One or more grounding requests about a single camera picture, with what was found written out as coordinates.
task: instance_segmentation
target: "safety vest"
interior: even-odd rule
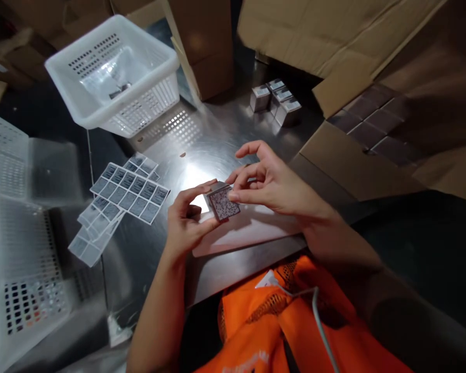
[[[223,294],[218,312],[223,348],[198,372],[289,372],[284,341],[301,373],[333,373],[334,368],[312,308],[317,309],[331,353],[342,373],[411,372],[371,335],[334,278],[302,255],[272,269],[278,286],[263,286],[266,273]]]

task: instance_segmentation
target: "person's right hand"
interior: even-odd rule
[[[226,179],[233,184],[228,197],[243,204],[265,205],[271,210],[301,218],[338,219],[338,213],[300,179],[261,140],[244,144],[235,154],[257,154],[259,162],[237,168]]]

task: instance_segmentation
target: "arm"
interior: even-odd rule
[[[466,371],[466,330],[435,309],[385,267],[339,214],[263,142],[236,154],[257,154],[226,180],[229,198],[296,216],[314,257],[329,270],[357,313],[386,348],[415,371]]]
[[[175,370],[183,333],[186,254],[208,232],[219,226],[216,219],[197,223],[191,217],[201,208],[190,205],[210,191],[211,180],[180,192],[168,211],[168,238],[157,272],[136,326],[127,358],[127,372]]]

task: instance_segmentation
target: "metal work surface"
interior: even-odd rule
[[[121,326],[132,326],[138,320],[166,242],[167,209],[176,195],[214,178],[224,181],[238,166],[256,162],[255,156],[235,158],[235,152],[248,141],[264,140],[289,162],[322,123],[323,117],[317,110],[303,107],[297,126],[280,128],[271,113],[252,112],[251,86],[252,80],[246,79],[244,84],[218,97],[214,104],[197,103],[197,109],[181,100],[129,140],[102,130],[89,132],[95,179],[108,162],[122,165],[138,151],[159,163],[159,183],[171,188],[152,226],[125,216],[103,254],[108,308]],[[297,172],[303,174],[304,165],[296,166]],[[324,188],[316,189],[335,205],[355,201],[323,173],[307,181],[313,186],[320,181]],[[202,196],[194,203],[207,211]],[[191,257],[187,267],[186,303],[195,304],[303,247],[303,237],[296,236],[242,250]]]

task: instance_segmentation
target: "plastic basket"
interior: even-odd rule
[[[0,195],[0,372],[65,322],[66,289],[48,215]]]
[[[29,137],[0,118],[0,192],[27,198]]]
[[[179,101],[176,52],[113,16],[45,63],[72,119],[132,137]]]

